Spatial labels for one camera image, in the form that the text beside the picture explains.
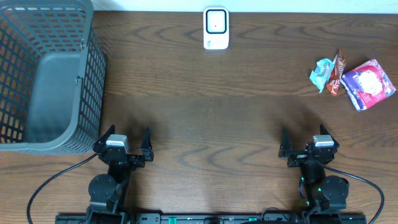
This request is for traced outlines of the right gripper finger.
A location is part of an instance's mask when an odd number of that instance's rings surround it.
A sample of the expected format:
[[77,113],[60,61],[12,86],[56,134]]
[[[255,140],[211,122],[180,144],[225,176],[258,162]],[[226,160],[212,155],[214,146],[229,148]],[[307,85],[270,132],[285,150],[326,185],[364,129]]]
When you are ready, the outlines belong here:
[[324,124],[320,125],[320,134],[321,135],[330,135],[330,133],[328,132],[327,128],[324,126]]
[[282,128],[282,140],[278,152],[278,157],[279,158],[286,158],[289,157],[292,153],[292,145],[290,143],[290,138],[289,134],[287,132],[287,129],[285,127]]

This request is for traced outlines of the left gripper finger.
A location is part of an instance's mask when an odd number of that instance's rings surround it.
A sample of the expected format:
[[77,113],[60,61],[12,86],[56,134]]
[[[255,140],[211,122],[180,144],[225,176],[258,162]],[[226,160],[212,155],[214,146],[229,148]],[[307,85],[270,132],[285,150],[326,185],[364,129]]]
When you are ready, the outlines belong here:
[[109,129],[94,143],[94,152],[103,152],[106,149],[106,140],[110,135],[115,133],[115,125],[111,125]]
[[145,161],[152,162],[154,160],[153,147],[150,141],[150,129],[146,128],[141,142],[140,150]]

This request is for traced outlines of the teal white snack wrapper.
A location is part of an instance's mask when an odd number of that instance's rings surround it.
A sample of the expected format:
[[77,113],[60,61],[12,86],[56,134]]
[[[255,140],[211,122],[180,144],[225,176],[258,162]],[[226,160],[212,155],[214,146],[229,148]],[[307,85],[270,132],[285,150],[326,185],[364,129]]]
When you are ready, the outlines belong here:
[[319,89],[321,93],[328,83],[332,70],[335,64],[327,58],[321,59],[317,62],[317,67],[312,70],[309,79]]

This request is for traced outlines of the red purple snack bag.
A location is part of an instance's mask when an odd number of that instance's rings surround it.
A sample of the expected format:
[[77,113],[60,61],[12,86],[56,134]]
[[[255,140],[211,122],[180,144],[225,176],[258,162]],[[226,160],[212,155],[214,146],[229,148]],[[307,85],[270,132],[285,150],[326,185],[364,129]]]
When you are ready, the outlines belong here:
[[357,111],[369,109],[396,91],[376,59],[369,60],[343,74],[341,84]]

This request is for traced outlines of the brown orange candy bar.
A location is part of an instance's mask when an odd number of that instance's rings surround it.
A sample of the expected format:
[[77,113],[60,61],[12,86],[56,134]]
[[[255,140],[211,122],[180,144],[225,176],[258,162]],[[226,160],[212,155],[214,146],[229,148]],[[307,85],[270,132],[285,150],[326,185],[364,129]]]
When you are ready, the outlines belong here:
[[338,89],[340,87],[341,76],[345,69],[347,63],[347,58],[343,54],[342,50],[339,50],[333,59],[333,70],[331,71],[331,75],[329,77],[328,83],[325,85],[327,90],[333,95],[336,96],[338,94]]

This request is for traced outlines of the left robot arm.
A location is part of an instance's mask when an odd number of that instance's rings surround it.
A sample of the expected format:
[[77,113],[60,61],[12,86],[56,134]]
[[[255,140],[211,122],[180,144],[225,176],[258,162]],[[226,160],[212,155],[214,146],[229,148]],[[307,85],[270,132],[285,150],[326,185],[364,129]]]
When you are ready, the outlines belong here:
[[98,158],[108,165],[108,172],[94,177],[88,187],[90,204],[85,223],[134,223],[134,214],[124,208],[131,173],[154,160],[150,130],[146,129],[138,155],[129,154],[127,136],[115,133],[115,125],[94,144]]

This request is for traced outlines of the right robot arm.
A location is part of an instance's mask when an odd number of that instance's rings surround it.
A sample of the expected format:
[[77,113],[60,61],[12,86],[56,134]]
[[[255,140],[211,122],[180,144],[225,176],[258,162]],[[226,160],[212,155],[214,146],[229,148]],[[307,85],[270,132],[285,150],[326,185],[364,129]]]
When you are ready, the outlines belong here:
[[288,167],[298,167],[301,173],[300,196],[307,201],[307,208],[290,221],[299,223],[342,223],[340,211],[346,208],[349,182],[337,175],[325,174],[326,165],[335,158],[338,142],[324,125],[320,134],[313,137],[302,150],[292,147],[286,128],[282,129],[279,158],[287,159]]

